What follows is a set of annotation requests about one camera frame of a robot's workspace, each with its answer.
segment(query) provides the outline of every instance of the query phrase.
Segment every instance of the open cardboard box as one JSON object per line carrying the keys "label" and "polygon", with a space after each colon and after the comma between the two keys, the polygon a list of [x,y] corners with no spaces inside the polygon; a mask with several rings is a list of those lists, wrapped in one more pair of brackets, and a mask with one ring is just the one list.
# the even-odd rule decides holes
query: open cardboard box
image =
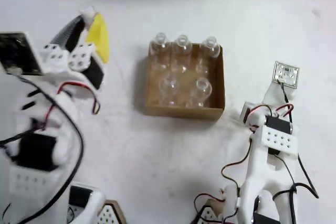
{"label": "open cardboard box", "polygon": [[160,106],[159,79],[166,72],[152,70],[153,57],[148,55],[146,92],[145,92],[145,114],[170,116],[177,118],[212,119],[217,120],[223,114],[225,107],[225,87],[224,87],[224,62],[223,49],[218,56],[216,67],[209,75],[205,76],[212,85],[212,94],[207,99],[202,108],[187,108],[185,106],[192,84],[200,74],[195,70],[198,56],[199,44],[193,44],[190,68],[178,75],[181,92],[177,95],[177,106]]}

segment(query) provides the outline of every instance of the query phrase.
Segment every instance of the glass bottle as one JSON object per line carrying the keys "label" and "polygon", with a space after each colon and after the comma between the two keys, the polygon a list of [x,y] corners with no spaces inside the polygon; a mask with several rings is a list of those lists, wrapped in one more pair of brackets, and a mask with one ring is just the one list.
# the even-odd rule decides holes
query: glass bottle
{"label": "glass bottle", "polygon": [[177,104],[177,93],[180,88],[180,84],[177,80],[176,75],[169,72],[165,74],[159,80],[159,91],[160,91],[160,101],[161,106],[173,106]]}
{"label": "glass bottle", "polygon": [[190,66],[193,45],[186,35],[180,35],[172,45],[172,71],[184,73]]}
{"label": "glass bottle", "polygon": [[210,97],[212,86],[208,79],[204,77],[198,78],[190,91],[189,100],[186,107],[196,108],[203,107],[204,102]]}
{"label": "glass bottle", "polygon": [[150,54],[153,57],[152,68],[163,71],[170,65],[171,43],[165,33],[158,33],[150,44]]}
{"label": "glass bottle", "polygon": [[208,74],[216,67],[220,46],[215,37],[210,36],[200,45],[197,58],[196,71],[200,74]]}

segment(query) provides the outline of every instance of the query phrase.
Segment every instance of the white table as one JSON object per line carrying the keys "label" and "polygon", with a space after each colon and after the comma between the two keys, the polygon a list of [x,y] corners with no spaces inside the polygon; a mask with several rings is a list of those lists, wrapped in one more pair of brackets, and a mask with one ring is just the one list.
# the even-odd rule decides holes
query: white table
{"label": "white table", "polygon": [[[320,195],[299,189],[299,219],[334,223],[336,0],[0,0],[0,28],[27,31],[41,48],[87,2],[106,19],[110,61],[100,114],[82,104],[86,152],[77,180],[116,199],[128,223],[190,223],[194,197],[218,195],[228,184],[221,167],[245,155],[250,133],[235,118],[244,101],[262,101],[279,60],[301,68],[293,121]],[[217,37],[225,52],[220,120],[141,113],[143,59],[158,31],[194,42]],[[245,170],[229,172],[242,182]],[[306,182],[299,167],[296,180]]]}

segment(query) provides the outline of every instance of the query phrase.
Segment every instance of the electrical wire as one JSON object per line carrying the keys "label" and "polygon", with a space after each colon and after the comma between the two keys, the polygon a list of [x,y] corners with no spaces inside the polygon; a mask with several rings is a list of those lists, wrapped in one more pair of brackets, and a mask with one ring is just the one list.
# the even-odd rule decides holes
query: electrical wire
{"label": "electrical wire", "polygon": [[77,162],[72,170],[72,172],[70,173],[69,177],[67,178],[67,180],[64,182],[64,184],[61,186],[61,188],[58,190],[58,192],[53,196],[53,198],[44,206],[42,207],[39,211],[37,211],[36,213],[34,213],[33,215],[25,218],[24,220],[20,221],[18,224],[24,224],[27,222],[30,222],[32,220],[34,220],[35,218],[41,216],[42,214],[44,214],[50,207],[52,207],[54,205],[54,203],[62,196],[62,194],[64,193],[64,191],[68,188],[68,186],[70,185],[71,181],[73,180],[75,174],[77,173],[77,170],[81,164],[81,161],[83,159],[83,154],[84,154],[84,140],[82,137],[82,134],[80,133],[80,130],[78,129],[77,125],[75,124],[75,122],[71,119],[71,117],[68,115],[68,113],[50,96],[48,95],[45,91],[43,91],[38,85],[36,85],[35,83],[33,83],[30,80],[27,80],[21,76],[16,76],[20,81],[30,84],[31,86],[35,87],[37,90],[39,90],[42,95],[49,101],[52,103],[52,105],[54,105],[57,109],[59,109],[61,111],[61,113],[68,119],[69,123],[72,125],[72,127],[75,129],[76,133],[78,134],[78,138],[79,138],[79,144],[80,144],[80,150],[79,150],[79,156],[77,159]]}
{"label": "electrical wire", "polygon": [[282,115],[283,117],[285,117],[286,115],[288,115],[289,113],[291,113],[292,110],[294,109],[294,105],[293,105],[293,104],[291,104],[291,103],[286,103],[286,104],[284,104],[284,105],[282,105],[282,106],[276,108],[275,110],[278,111],[278,110],[281,110],[281,109],[283,109],[283,108],[285,108],[285,107],[288,107],[288,108],[289,108],[289,109]]}
{"label": "electrical wire", "polygon": [[308,183],[309,183],[310,186],[308,186],[304,183],[295,183],[286,162],[283,159],[280,159],[280,160],[282,160],[282,162],[285,164],[285,166],[287,168],[287,171],[290,174],[290,177],[292,178],[293,185],[290,187],[289,190],[283,190],[283,191],[280,191],[280,192],[274,194],[272,199],[275,200],[279,195],[289,193],[289,208],[290,208],[291,220],[292,220],[292,224],[296,224],[296,215],[295,215],[295,208],[294,208],[294,193],[297,192],[296,188],[298,186],[302,186],[302,187],[306,188],[308,191],[310,191],[314,195],[314,197],[316,197],[316,199],[319,198],[319,195],[318,195],[317,191],[315,190],[315,187],[312,184],[311,179],[309,178],[309,176],[306,172],[306,169],[303,166],[300,155],[298,155],[299,164],[300,164],[300,167],[301,167],[303,173],[305,174],[305,177],[308,180]]}
{"label": "electrical wire", "polygon": [[[197,207],[196,207],[196,201],[197,201],[197,199],[198,199],[199,197],[201,197],[201,196],[208,196],[208,197],[210,197],[210,198],[212,198],[212,199],[214,199],[214,200],[216,200],[216,201],[218,201],[218,202],[224,202],[224,201],[225,201],[224,199],[216,198],[215,196],[213,196],[213,195],[211,195],[211,194],[207,194],[207,193],[201,193],[201,194],[198,194],[198,195],[195,197],[195,199],[194,199],[194,208],[195,208],[195,211],[196,211],[197,215],[199,215],[200,213],[199,213],[199,211],[197,210]],[[199,216],[199,218],[202,219],[204,222],[208,222],[208,223],[222,223],[222,221],[220,221],[220,220],[207,220],[207,219],[203,218],[202,216]]]}
{"label": "electrical wire", "polygon": [[[85,88],[85,89],[89,90],[91,92],[93,98],[94,98],[93,107],[92,107],[92,114],[97,115],[99,113],[99,110],[100,110],[100,107],[101,107],[100,102],[98,101],[95,93],[93,92],[93,90],[89,86],[87,86],[87,85],[85,85],[84,83],[81,83],[81,82],[66,81],[66,82],[63,82],[59,86],[57,94],[59,94],[65,86],[78,86],[78,87],[82,87],[82,88]],[[48,123],[48,118],[49,118],[50,113],[52,112],[53,108],[54,108],[54,105],[51,105],[48,112],[46,113],[45,120],[44,120],[44,125],[45,126]]]}
{"label": "electrical wire", "polygon": [[229,218],[232,218],[232,217],[236,216],[237,213],[238,213],[238,208],[236,208],[236,211],[232,215],[226,216],[224,218],[222,224],[228,224],[228,222],[226,222],[226,220],[229,219]]}
{"label": "electrical wire", "polygon": [[8,144],[8,143],[10,143],[10,142],[16,141],[16,140],[18,140],[18,139],[24,137],[25,135],[27,135],[27,134],[29,134],[29,133],[32,133],[32,132],[34,132],[34,131],[36,131],[36,130],[38,130],[38,129],[40,129],[40,128],[41,128],[41,127],[33,127],[33,128],[31,128],[31,129],[29,129],[29,130],[27,130],[27,131],[18,133],[18,134],[16,134],[15,136],[9,137],[9,138],[7,138],[7,139],[5,139],[5,140],[1,140],[1,141],[0,141],[0,145],[4,145],[4,144]]}
{"label": "electrical wire", "polygon": [[252,114],[252,112],[256,111],[258,108],[261,108],[261,107],[266,107],[266,108],[268,108],[270,115],[273,116],[273,114],[272,114],[272,109],[271,109],[271,107],[270,107],[269,105],[267,105],[267,104],[260,104],[260,105],[255,106],[254,108],[252,108],[252,109],[250,110],[250,112],[248,113],[246,119]]}
{"label": "electrical wire", "polygon": [[73,211],[72,207],[68,207],[68,211],[72,213],[72,219],[70,221],[67,221],[67,224],[71,223],[75,219],[75,212]]}
{"label": "electrical wire", "polygon": [[9,204],[7,205],[7,207],[5,208],[5,210],[3,211],[3,213],[2,213],[2,221],[3,221],[3,223],[5,223],[5,221],[4,221],[5,214],[7,213],[9,207],[11,206],[11,204],[12,204],[12,203],[9,203]]}
{"label": "electrical wire", "polygon": [[[284,88],[284,85],[283,85],[283,82],[280,82],[279,80],[278,80],[278,83],[279,83],[279,85],[281,86],[281,89],[282,89],[282,92],[283,92],[283,96],[285,97],[285,102],[286,103],[289,103],[289,100],[288,100],[288,97],[287,97],[287,94],[286,94],[286,92],[285,92],[285,88]],[[293,120],[292,120],[292,113],[291,112],[289,112],[289,122],[293,122]]]}
{"label": "electrical wire", "polygon": [[290,176],[290,178],[291,178],[293,184],[295,184],[295,181],[294,181],[294,179],[293,179],[292,173],[290,172],[290,170],[289,170],[289,168],[288,168],[286,162],[285,162],[281,157],[279,157],[278,155],[276,155],[276,154],[273,154],[273,155],[274,155],[274,157],[276,157],[277,159],[279,159],[279,160],[281,160],[281,161],[283,162],[283,164],[285,165],[285,167],[286,167],[286,169],[287,169],[287,171],[288,171],[288,173],[289,173],[289,176]]}
{"label": "electrical wire", "polygon": [[226,179],[228,179],[228,180],[231,180],[232,182],[234,182],[234,183],[236,184],[236,187],[237,187],[237,196],[238,196],[238,197],[240,197],[240,187],[239,187],[237,181],[235,181],[235,180],[234,180],[233,178],[231,178],[231,177],[226,176],[226,175],[223,173],[223,171],[224,171],[227,167],[229,167],[229,166],[239,165],[239,164],[241,164],[242,162],[244,162],[244,161],[247,159],[247,157],[248,157],[248,155],[249,155],[249,153],[250,153],[250,151],[251,151],[251,146],[252,146],[252,138],[249,139],[249,147],[248,147],[248,150],[247,150],[247,153],[246,153],[245,157],[244,157],[242,160],[240,160],[240,161],[237,161],[237,162],[234,162],[234,163],[230,163],[230,164],[225,165],[225,166],[222,168],[222,170],[221,170],[221,174],[222,174],[222,176],[223,176],[224,178],[226,178]]}

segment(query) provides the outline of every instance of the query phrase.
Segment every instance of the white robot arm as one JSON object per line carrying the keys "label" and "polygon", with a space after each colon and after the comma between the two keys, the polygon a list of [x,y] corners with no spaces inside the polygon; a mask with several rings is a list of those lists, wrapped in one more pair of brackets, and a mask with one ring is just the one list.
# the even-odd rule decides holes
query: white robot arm
{"label": "white robot arm", "polygon": [[[85,27],[86,41],[78,43]],[[93,8],[72,20],[40,54],[27,34],[0,34],[0,61],[7,73],[16,75],[6,78],[31,87],[19,95],[13,111],[16,132],[21,133],[0,141],[0,155],[6,157],[0,171],[9,171],[9,177],[0,179],[1,187],[9,188],[9,195],[0,195],[0,205],[7,205],[5,223],[67,223],[71,200],[89,206],[72,223],[96,221],[103,194],[71,183],[84,152],[74,98],[93,98],[92,113],[99,112],[97,90],[108,59],[105,36],[103,20]]]}
{"label": "white robot arm", "polygon": [[[221,204],[222,211],[213,222],[296,224],[296,188],[303,186],[316,198],[319,197],[298,154],[297,130],[293,127],[291,117],[293,105],[287,98],[287,94],[292,94],[297,88],[298,77],[299,68],[276,62],[272,83],[263,103],[244,104],[240,121],[252,131],[249,149],[241,161],[228,164],[222,169],[222,175],[235,184],[226,186],[222,199],[215,200]],[[240,186],[237,181],[225,175],[224,170],[247,158],[246,179]],[[309,185],[295,182],[293,176],[297,161]],[[204,222],[205,217],[209,219],[204,214],[197,223]]]}

